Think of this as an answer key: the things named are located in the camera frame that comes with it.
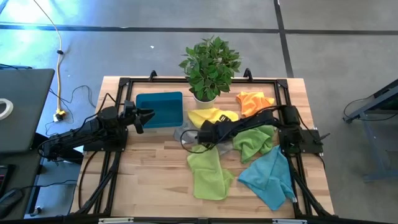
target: orange towel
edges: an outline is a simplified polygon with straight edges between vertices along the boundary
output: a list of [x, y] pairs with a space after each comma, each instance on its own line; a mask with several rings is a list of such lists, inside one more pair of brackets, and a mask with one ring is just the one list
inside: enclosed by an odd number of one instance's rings
[[257, 111], [274, 104], [275, 99], [265, 97], [263, 92], [246, 93], [241, 92], [236, 99], [242, 106], [242, 115], [244, 117], [251, 116]]

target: white tape roll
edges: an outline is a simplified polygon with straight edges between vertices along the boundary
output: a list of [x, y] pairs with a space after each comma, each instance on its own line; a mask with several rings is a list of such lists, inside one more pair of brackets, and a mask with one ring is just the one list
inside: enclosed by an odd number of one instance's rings
[[6, 109], [2, 113], [0, 113], [0, 120], [2, 120], [4, 118], [7, 118], [11, 114], [14, 105], [11, 103], [11, 101], [7, 99], [0, 99], [0, 104], [6, 104]]

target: lime green towel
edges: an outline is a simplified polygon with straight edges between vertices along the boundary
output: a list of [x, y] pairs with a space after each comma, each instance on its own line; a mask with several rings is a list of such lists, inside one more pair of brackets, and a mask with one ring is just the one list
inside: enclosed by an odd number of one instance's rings
[[241, 162], [247, 163], [255, 153], [265, 154], [272, 149], [274, 127], [263, 125], [239, 133], [234, 139], [234, 149], [241, 151]]
[[[205, 148], [197, 145], [192, 150], [200, 152]], [[187, 161], [193, 173], [193, 196], [207, 200], [223, 200], [228, 196], [234, 175], [221, 168], [216, 147], [201, 154], [190, 154]]]

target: light blue towel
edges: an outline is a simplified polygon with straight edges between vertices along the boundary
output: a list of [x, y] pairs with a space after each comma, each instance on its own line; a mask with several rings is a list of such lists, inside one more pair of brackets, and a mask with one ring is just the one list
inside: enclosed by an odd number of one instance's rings
[[296, 202], [292, 190], [287, 159], [275, 146], [271, 152], [256, 159], [238, 179], [249, 187], [271, 210], [277, 210], [286, 200]]

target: blue plastic bin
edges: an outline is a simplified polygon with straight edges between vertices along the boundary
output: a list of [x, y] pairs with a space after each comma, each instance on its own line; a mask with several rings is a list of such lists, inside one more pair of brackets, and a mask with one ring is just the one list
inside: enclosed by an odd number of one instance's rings
[[155, 116], [144, 128], [176, 127], [183, 124], [181, 92], [138, 94], [136, 105], [138, 108], [155, 111]]

